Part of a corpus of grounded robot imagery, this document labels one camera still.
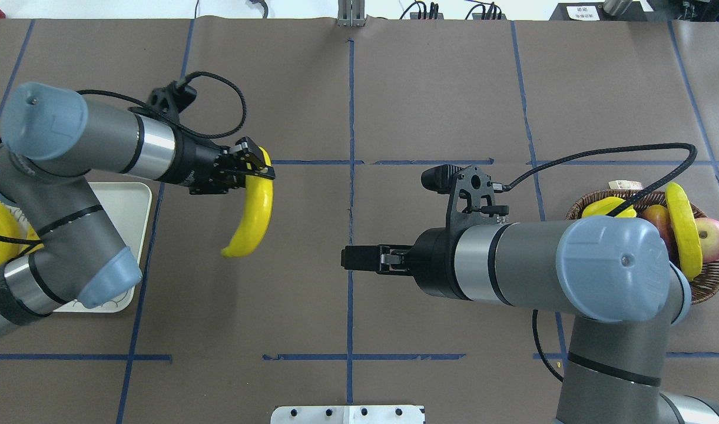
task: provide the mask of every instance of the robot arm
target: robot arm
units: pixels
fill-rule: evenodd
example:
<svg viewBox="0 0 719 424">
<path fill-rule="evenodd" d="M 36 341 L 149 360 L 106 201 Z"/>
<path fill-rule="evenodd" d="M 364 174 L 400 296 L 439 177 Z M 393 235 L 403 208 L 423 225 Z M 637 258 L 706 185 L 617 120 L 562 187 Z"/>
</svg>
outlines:
<svg viewBox="0 0 719 424">
<path fill-rule="evenodd" d="M 150 102 L 178 118 L 194 94 L 171 83 Z M 22 209 L 44 248 L 0 266 L 0 336 L 74 299 L 94 308 L 141 280 L 136 259 L 84 177 L 90 169 L 187 186 L 191 194 L 227 193 L 249 183 L 262 193 L 255 193 L 259 209 L 246 205 L 248 213 L 264 217 L 264 223 L 244 217 L 260 221 L 260 234 L 249 234 L 249 250 L 262 239 L 275 177 L 267 153 L 247 137 L 224 147 L 141 112 L 37 83 L 12 92 L 1 131 L 0 201 Z"/>
<path fill-rule="evenodd" d="M 691 292 L 654 226 L 506 223 L 499 187 L 475 166 L 435 167 L 422 182 L 449 195 L 446 227 L 413 246 L 346 246 L 344 268 L 413 276 L 433 296 L 574 314 L 556 424 L 719 424 L 719 403 L 660 392 L 668 331 Z"/>
</svg>

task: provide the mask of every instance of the white tray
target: white tray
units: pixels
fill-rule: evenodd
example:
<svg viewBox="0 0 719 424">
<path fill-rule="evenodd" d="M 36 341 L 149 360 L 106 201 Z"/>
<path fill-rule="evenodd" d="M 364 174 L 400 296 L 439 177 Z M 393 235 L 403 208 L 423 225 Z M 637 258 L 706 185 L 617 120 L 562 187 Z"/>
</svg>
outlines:
<svg viewBox="0 0 719 424">
<path fill-rule="evenodd" d="M 152 191 L 144 183 L 90 183 L 90 186 L 139 264 L 144 233 L 147 231 L 147 221 L 150 219 Z M 17 207 L 7 206 L 7 208 L 18 220 L 22 234 L 27 234 L 29 222 L 22 210 Z M 128 292 L 93 309 L 87 309 L 82 303 L 74 300 L 56 309 L 56 312 L 118 312 L 131 303 L 133 296 L 134 288 L 131 288 Z"/>
</svg>

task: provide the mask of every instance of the silver metal ring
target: silver metal ring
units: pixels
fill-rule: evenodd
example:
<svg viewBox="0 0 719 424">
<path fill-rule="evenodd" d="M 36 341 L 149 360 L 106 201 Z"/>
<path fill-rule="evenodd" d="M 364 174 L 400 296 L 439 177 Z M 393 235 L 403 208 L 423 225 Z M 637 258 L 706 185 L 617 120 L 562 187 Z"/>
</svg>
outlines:
<svg viewBox="0 0 719 424">
<path fill-rule="evenodd" d="M 464 295 L 476 302 L 504 304 L 493 290 L 488 267 L 493 238 L 502 227 L 490 224 L 467 228 L 456 244 L 453 273 Z"/>
<path fill-rule="evenodd" d="M 50 314 L 61 306 L 37 285 L 29 266 L 28 257 L 21 257 L 7 263 L 4 268 L 4 278 L 14 297 L 32 312 Z"/>
<path fill-rule="evenodd" d="M 171 167 L 176 151 L 176 137 L 166 124 L 147 116 L 140 118 L 144 124 L 144 142 L 137 163 L 127 174 L 157 180 Z"/>
</svg>

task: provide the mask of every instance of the grid line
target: grid line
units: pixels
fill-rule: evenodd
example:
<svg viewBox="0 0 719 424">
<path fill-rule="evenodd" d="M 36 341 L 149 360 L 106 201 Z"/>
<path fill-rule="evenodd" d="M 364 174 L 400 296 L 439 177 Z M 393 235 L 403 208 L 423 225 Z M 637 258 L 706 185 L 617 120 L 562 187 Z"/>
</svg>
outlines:
<svg viewBox="0 0 719 424">
<path fill-rule="evenodd" d="M 1 114 L 4 112 L 4 105 L 6 105 L 6 101 L 9 99 L 9 93 L 11 92 L 11 87 L 13 86 L 14 80 L 16 79 L 16 73 L 19 70 L 19 65 L 22 64 L 22 59 L 25 56 L 25 50 L 27 50 L 27 45 L 29 44 L 29 38 L 32 35 L 33 28 L 34 28 L 34 19 L 30 19 L 30 26 L 27 29 L 27 34 L 25 35 L 25 39 L 22 41 L 22 48 L 19 49 L 19 54 L 16 57 L 16 62 L 14 62 L 14 68 L 11 71 L 11 78 L 9 78 L 9 83 L 6 84 L 6 89 L 4 90 L 4 97 L 1 99 L 0 120 L 1 120 Z"/>
<path fill-rule="evenodd" d="M 524 75 L 521 70 L 521 56 L 519 55 L 519 43 L 516 35 L 516 22 L 511 21 L 511 36 L 513 41 L 513 58 L 516 61 L 516 73 L 519 80 L 519 91 L 521 94 L 521 108 L 524 113 L 524 130 L 526 131 L 526 139 L 529 140 L 529 156 L 531 157 L 532 169 L 537 167 L 537 156 L 535 153 L 535 143 L 532 139 L 532 128 L 529 126 L 529 118 L 526 114 L 526 89 L 524 88 Z M 545 207 L 542 205 L 542 190 L 540 190 L 540 179 L 535 173 L 532 175 L 535 181 L 535 195 L 537 196 L 537 209 L 540 214 L 540 221 L 545 221 Z M 564 336 L 564 323 L 561 320 L 561 314 L 555 313 L 555 325 L 558 329 L 558 344 L 561 352 L 566 353 L 566 338 Z"/>
<path fill-rule="evenodd" d="M 184 59 L 181 64 L 181 73 L 179 79 L 184 78 L 187 72 L 187 61 L 189 60 L 189 51 L 192 47 L 192 35 L 194 32 L 195 19 L 189 20 L 189 32 L 187 33 L 187 46 L 184 50 Z M 150 242 L 147 245 L 147 257 L 144 263 L 144 271 L 142 272 L 142 282 L 139 290 L 139 299 L 137 300 L 137 311 L 135 314 L 134 327 L 131 331 L 130 348 L 126 359 L 126 369 L 124 372 L 124 382 L 121 388 L 121 398 L 119 400 L 119 410 L 116 416 L 116 424 L 123 423 L 123 415 L 126 408 L 126 399 L 128 397 L 128 387 L 131 380 L 131 369 L 136 358 L 137 340 L 139 336 L 139 324 L 142 319 L 142 311 L 144 310 L 144 296 L 147 292 L 147 281 L 150 274 L 150 263 L 152 262 L 153 249 L 155 247 L 155 237 L 157 236 L 158 218 L 160 217 L 160 207 L 163 204 L 163 193 L 165 192 L 165 183 L 160 183 L 158 188 L 158 198 L 155 201 L 155 214 L 153 215 L 153 226 L 150 233 Z"/>
</svg>

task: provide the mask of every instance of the fruit basket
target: fruit basket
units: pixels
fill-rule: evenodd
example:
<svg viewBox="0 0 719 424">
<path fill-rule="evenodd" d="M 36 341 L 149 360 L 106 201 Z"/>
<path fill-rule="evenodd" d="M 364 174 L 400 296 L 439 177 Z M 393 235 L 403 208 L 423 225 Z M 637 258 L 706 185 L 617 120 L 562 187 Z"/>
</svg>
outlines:
<svg viewBox="0 0 719 424">
<path fill-rule="evenodd" d="M 601 200 L 609 196 L 616 196 L 623 199 L 630 198 L 637 191 L 636 190 L 599 190 L 593 191 L 588 195 L 583 196 L 572 205 L 569 211 L 566 213 L 567 220 L 576 220 L 582 215 L 582 210 L 589 204 Z M 634 204 L 634 209 L 641 213 L 647 207 L 653 204 L 666 205 L 665 193 L 663 191 L 653 191 L 644 198 L 640 199 L 639 202 Z M 702 212 L 699 207 L 691 205 L 691 211 L 694 213 L 695 218 L 706 217 L 707 215 Z M 710 297 L 715 296 L 719 290 L 719 260 L 713 262 L 704 263 L 702 265 L 702 273 L 695 277 L 694 281 L 690 282 L 691 286 L 691 303 L 696 305 L 708 300 Z"/>
</svg>

